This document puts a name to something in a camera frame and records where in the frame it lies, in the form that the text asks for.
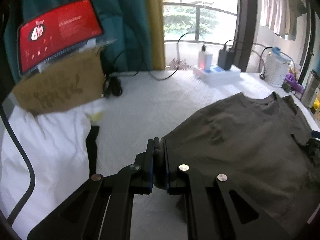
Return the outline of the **dark olive t-shirt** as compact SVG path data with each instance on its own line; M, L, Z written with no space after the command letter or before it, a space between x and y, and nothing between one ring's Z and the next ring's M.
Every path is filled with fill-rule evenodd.
M293 237L319 205L319 143L291 96L235 94L196 111L164 140L205 181L225 174Z

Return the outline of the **white power strip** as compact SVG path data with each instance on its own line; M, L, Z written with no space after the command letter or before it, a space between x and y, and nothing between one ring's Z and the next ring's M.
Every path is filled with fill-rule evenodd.
M205 83L214 83L215 81L238 78L241 73L241 69L234 65L231 65L229 70L224 70L219 66L211 66L208 71L202 70L197 65L194 65L192 66L192 70L195 77Z

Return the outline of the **white charger plug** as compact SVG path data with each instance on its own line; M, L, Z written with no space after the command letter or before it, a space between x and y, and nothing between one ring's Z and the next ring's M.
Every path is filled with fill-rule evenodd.
M205 72L210 72L210 68L212 66L212 54L208 54L206 52L206 44L204 43L201 47L201 50L199 52L199 57L198 57L198 67L205 71Z

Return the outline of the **white folded cloth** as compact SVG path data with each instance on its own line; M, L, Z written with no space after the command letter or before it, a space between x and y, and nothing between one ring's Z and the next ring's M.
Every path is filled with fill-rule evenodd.
M33 116L15 106L9 123L35 172L35 189L12 227L21 239L89 178L86 138L102 99Z

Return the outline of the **black charger brick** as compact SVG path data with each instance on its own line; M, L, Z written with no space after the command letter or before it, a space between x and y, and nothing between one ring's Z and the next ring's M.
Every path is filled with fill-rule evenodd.
M235 52L232 49L228 49L226 45L219 50L219 56L217 65L223 70L230 70L234 61Z

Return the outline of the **brown cardboard box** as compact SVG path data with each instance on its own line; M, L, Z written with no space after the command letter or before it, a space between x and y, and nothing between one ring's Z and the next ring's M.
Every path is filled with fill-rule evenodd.
M100 98L104 73L100 49L64 57L45 71L21 80L13 94L33 116L64 112Z

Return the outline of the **white perforated basket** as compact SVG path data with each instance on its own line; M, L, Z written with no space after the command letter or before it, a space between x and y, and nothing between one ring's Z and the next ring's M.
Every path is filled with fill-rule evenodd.
M286 55L268 53L265 60L265 81L273 87L282 87L290 62L291 59Z

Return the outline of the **teal curtain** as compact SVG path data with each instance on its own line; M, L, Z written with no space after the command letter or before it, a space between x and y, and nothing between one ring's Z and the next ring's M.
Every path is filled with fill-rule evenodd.
M1 9L9 11L4 32L4 47L13 80L21 77L17 63L17 29L28 20L61 5L77 0L1 0ZM145 0L91 0L103 26L105 37L115 42L103 56L118 72L150 70L151 37Z

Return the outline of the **balcony railing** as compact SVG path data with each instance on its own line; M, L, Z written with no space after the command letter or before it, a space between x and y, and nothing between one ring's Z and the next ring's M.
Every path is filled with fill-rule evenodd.
M236 20L236 13L204 4L163 4L165 42L223 44L234 38Z

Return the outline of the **purple plush toy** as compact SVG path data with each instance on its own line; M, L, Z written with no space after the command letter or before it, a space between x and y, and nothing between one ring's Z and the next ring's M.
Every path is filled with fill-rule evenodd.
M295 75L292 73L287 73L285 76L285 81L291 86L293 90L303 94L304 88L301 84L299 84L295 78Z

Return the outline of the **yellow curtain left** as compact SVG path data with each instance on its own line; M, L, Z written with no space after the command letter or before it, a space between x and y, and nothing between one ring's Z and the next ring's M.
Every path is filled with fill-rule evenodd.
M163 0L145 0L145 6L151 37L152 68L153 70L164 70Z

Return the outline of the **stainless steel thermos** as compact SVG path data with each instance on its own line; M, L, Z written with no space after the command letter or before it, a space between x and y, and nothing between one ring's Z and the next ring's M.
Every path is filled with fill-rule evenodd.
M306 87L301 97L301 102L304 107L311 108L319 93L319 76L312 70L307 79Z

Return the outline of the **red screen tablet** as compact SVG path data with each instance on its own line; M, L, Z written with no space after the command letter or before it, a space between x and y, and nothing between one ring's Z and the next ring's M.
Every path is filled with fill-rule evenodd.
M17 31L20 75L103 33L91 0L71 2L37 16Z

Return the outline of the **hanging pink garment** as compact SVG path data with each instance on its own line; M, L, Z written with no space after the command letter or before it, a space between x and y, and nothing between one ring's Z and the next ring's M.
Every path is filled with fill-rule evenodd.
M261 0L260 25L285 37L288 6L288 0Z

